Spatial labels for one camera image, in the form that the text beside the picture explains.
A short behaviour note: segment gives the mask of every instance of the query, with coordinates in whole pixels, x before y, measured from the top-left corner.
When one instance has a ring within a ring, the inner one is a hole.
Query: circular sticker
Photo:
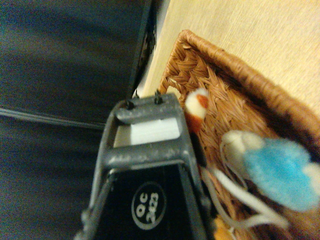
[[[167,199],[162,187],[154,181],[148,181],[135,192],[131,214],[139,228],[151,230],[161,222],[166,206]]]

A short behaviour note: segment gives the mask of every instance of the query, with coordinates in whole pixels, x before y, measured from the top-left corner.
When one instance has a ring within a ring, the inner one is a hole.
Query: wicker weave
[[[320,120],[282,88],[249,67],[241,59],[226,53],[189,30],[176,40],[163,73],[159,91],[176,88],[184,101],[189,92],[202,87],[209,91],[209,109],[199,138],[209,164],[223,170],[219,145],[230,130],[246,130],[262,137],[285,137],[303,144],[313,161],[320,156]],[[251,210],[214,182],[221,202],[230,216],[244,219]],[[291,222],[287,231],[272,225],[253,229],[260,239],[320,239],[320,210],[293,212],[259,195]],[[237,230],[238,240],[249,240],[245,230]]]

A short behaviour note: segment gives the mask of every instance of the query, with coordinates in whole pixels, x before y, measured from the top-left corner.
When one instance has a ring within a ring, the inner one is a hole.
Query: toy
[[[296,142],[232,130],[223,135],[220,151],[232,171],[273,201],[300,212],[320,202],[320,166]]]

